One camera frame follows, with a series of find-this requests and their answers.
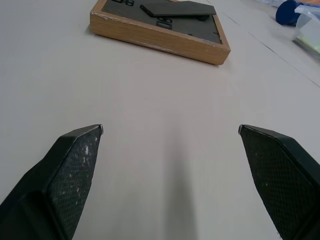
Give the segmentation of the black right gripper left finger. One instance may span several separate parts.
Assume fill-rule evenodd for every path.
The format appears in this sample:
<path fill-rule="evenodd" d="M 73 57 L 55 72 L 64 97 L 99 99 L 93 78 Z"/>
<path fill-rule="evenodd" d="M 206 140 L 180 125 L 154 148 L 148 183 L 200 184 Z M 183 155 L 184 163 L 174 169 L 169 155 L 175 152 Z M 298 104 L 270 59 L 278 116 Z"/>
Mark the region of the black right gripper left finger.
<path fill-rule="evenodd" d="M 72 240 L 94 176 L 103 126 L 60 136 L 0 204 L 0 240 Z"/>

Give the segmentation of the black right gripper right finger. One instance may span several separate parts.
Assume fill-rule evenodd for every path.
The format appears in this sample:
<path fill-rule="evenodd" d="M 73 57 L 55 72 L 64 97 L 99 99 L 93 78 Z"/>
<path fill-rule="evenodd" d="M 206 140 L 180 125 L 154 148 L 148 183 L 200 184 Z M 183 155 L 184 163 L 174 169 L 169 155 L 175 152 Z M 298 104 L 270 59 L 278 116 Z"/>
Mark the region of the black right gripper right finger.
<path fill-rule="evenodd" d="M 242 124 L 256 190 L 282 240 L 320 240 L 320 164 L 292 137 Z"/>

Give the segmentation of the clear plastic container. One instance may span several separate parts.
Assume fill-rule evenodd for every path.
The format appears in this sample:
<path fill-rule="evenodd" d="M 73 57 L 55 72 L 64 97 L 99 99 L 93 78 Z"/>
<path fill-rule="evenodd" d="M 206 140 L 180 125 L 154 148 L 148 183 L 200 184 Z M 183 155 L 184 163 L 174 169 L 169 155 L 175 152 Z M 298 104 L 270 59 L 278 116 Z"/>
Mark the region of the clear plastic container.
<path fill-rule="evenodd" d="M 300 4 L 294 12 L 299 17 L 292 41 L 320 58 L 320 4 Z"/>

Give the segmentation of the blue round lid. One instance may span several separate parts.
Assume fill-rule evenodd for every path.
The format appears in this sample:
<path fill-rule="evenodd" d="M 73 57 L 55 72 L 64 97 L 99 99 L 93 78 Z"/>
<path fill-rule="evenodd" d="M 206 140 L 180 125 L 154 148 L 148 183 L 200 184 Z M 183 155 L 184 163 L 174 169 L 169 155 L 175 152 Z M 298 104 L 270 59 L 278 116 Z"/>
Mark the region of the blue round lid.
<path fill-rule="evenodd" d="M 300 16 L 300 13 L 296 13 L 295 9 L 300 5 L 304 4 L 295 0 L 284 1 L 276 11 L 276 22 L 282 26 L 295 26 Z"/>

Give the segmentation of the wooden tray with dark inlay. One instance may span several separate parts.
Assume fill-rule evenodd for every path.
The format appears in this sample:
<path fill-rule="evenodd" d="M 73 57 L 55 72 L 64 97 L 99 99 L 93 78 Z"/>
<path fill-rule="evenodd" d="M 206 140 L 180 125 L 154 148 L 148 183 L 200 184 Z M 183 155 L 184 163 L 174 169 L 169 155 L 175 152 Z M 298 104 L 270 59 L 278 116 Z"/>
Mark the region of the wooden tray with dark inlay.
<path fill-rule="evenodd" d="M 222 65 L 231 49 L 212 5 L 193 0 L 98 0 L 94 34 Z"/>

